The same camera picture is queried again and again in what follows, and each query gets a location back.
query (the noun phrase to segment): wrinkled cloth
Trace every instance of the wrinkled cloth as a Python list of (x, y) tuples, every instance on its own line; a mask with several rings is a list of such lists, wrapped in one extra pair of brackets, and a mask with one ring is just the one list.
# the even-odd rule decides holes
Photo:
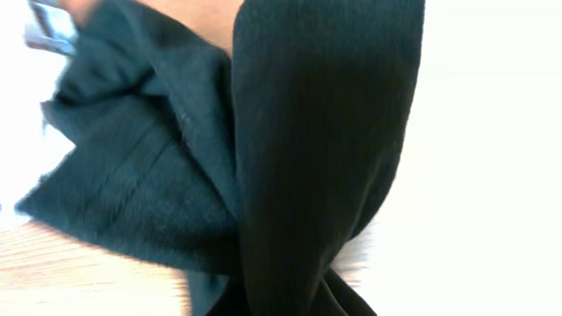
[(382, 205), (421, 57), (422, 0), (247, 0), (232, 60), (106, 1), (49, 120), (76, 144), (18, 208), (188, 272), (194, 314), (374, 315), (330, 268)]

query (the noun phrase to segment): clothing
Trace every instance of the clothing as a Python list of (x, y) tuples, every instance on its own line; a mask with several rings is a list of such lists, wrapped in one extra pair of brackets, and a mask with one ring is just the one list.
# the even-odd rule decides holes
[(19, 208), (196, 271), (196, 314), (373, 315), (329, 265), (392, 184), (423, 7), (247, 0), (231, 61), (148, 7), (107, 1), (47, 110), (76, 149)]

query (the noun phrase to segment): fabric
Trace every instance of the fabric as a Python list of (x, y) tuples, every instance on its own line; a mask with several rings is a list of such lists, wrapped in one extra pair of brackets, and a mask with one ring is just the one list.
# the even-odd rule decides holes
[(330, 269), (400, 159), (422, 0), (247, 0), (232, 60), (141, 4), (81, 30), (48, 117), (76, 149), (19, 208), (189, 273), (194, 314), (374, 315)]

